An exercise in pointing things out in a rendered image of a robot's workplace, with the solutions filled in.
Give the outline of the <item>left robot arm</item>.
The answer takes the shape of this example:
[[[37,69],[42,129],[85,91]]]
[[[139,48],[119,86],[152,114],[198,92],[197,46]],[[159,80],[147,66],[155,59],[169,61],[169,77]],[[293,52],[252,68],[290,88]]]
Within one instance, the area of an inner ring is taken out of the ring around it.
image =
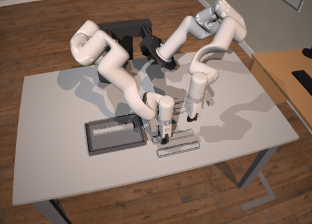
[[[192,75],[188,99],[194,103],[206,101],[208,106],[213,106],[214,100],[206,87],[218,79],[219,71],[200,62],[200,59],[211,52],[226,52],[232,40],[242,42],[246,37],[244,19],[226,0],[216,0],[211,6],[200,11],[195,18],[185,17],[168,40],[156,48],[158,56],[166,62],[171,62],[173,55],[186,43],[188,34],[198,40],[215,34],[211,43],[196,52],[188,68],[189,74]]]

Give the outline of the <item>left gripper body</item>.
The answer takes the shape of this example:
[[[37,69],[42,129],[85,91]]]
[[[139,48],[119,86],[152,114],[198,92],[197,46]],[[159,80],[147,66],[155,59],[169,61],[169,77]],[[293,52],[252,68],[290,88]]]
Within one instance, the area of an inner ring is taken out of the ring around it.
[[[185,109],[187,111],[187,114],[188,116],[193,119],[196,115],[196,113],[198,113],[198,117],[200,116],[200,113],[201,113],[201,109],[202,109],[202,101],[199,102],[199,103],[194,103],[194,102],[191,102],[189,99],[188,99],[188,95],[185,99]]]

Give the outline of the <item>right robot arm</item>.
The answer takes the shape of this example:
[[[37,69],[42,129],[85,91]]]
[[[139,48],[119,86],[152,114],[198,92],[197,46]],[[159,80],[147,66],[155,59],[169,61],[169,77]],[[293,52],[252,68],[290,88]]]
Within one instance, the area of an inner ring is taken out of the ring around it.
[[[148,121],[151,132],[156,131],[156,125],[169,126],[173,119],[174,99],[154,92],[146,92],[141,99],[135,77],[123,68],[130,58],[129,53],[95,22],[86,21],[70,44],[74,59],[82,66],[97,64],[99,74],[123,93],[132,111]],[[108,47],[111,50],[107,53]]]

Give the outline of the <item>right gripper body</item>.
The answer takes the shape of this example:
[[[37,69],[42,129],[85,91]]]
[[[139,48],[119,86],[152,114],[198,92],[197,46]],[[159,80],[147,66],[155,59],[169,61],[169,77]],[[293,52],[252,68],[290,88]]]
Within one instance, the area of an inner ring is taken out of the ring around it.
[[[172,123],[169,123],[169,126],[162,124],[162,125],[158,125],[158,129],[160,131],[160,134],[162,136],[162,138],[165,137],[165,134],[168,134],[169,137],[171,137],[172,134]]]

